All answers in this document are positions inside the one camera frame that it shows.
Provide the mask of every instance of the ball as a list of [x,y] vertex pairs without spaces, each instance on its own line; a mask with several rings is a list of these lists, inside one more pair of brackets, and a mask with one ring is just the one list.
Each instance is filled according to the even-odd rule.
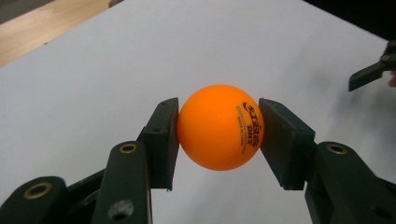
[[178,140],[197,164],[215,171],[249,161],[262,143],[264,121],[255,101],[229,85],[198,90],[177,119]]

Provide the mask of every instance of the ping pong ball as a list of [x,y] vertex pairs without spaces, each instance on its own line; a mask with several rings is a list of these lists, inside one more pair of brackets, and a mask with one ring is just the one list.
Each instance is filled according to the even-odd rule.
[[183,105],[177,136],[197,164],[216,171],[249,161],[262,143],[264,121],[255,101],[229,85],[198,90]]

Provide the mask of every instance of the bolt hole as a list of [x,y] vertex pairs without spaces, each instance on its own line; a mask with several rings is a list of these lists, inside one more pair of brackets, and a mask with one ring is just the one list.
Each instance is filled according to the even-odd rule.
[[108,217],[115,221],[123,220],[134,212],[134,205],[129,200],[121,200],[113,203],[108,209]]
[[329,149],[330,152],[339,154],[339,155],[345,155],[347,154],[347,149],[341,145],[328,145],[327,149]]
[[137,145],[135,144],[126,144],[120,148],[120,153],[129,154],[133,153],[137,149]]
[[45,194],[47,194],[52,189],[52,185],[49,182],[43,182],[33,185],[23,193],[25,199],[37,199]]
[[392,214],[385,208],[373,206],[372,211],[379,217],[383,217],[385,219],[393,219]]

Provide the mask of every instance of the white table surface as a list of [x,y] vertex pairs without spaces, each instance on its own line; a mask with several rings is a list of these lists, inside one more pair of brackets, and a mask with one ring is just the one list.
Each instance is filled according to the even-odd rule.
[[[0,69],[0,203],[42,175],[70,185],[105,168],[160,101],[215,83],[279,101],[317,143],[346,144],[396,182],[396,89],[385,75],[347,91],[386,43],[297,0],[124,1]],[[152,203],[154,223],[311,222],[260,151],[213,172],[180,149],[174,190]]]

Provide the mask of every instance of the wooden surface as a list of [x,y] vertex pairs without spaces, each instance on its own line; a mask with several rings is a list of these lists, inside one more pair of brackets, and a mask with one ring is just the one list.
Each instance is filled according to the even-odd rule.
[[0,67],[108,9],[108,0],[56,0],[0,25]]

